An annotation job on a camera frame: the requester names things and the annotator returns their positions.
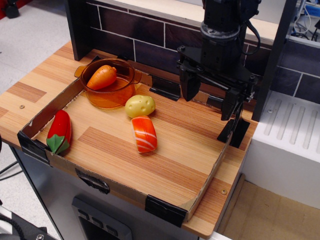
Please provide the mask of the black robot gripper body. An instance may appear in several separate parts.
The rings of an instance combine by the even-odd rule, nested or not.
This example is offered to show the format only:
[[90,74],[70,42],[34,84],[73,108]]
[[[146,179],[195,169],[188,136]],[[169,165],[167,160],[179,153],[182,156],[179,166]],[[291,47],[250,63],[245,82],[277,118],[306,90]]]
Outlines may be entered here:
[[258,79],[241,64],[244,40],[247,29],[253,29],[250,23],[236,23],[232,28],[217,28],[201,24],[201,47],[180,46],[177,51],[180,68],[197,73],[200,84],[205,83],[228,92],[239,89],[243,101],[250,101],[254,95],[254,85]]

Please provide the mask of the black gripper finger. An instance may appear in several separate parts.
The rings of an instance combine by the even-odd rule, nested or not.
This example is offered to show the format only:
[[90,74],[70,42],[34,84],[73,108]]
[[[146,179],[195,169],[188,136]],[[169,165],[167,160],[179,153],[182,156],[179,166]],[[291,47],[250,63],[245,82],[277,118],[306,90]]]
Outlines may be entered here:
[[196,72],[191,72],[185,67],[181,67],[179,70],[180,88],[182,96],[187,102],[191,101],[200,90],[201,81],[197,77]]
[[242,103],[243,95],[238,88],[227,91],[221,106],[221,120],[228,121]]

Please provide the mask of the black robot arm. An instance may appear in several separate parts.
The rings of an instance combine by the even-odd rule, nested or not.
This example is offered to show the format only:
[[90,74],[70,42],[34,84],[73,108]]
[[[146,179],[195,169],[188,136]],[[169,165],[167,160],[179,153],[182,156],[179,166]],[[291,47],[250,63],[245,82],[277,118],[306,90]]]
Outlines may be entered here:
[[218,99],[221,120],[228,121],[254,95],[258,79],[241,63],[246,30],[259,40],[250,19],[259,13],[259,0],[204,0],[204,20],[200,26],[200,48],[180,46],[179,80],[182,96],[192,100],[202,83],[225,91]]

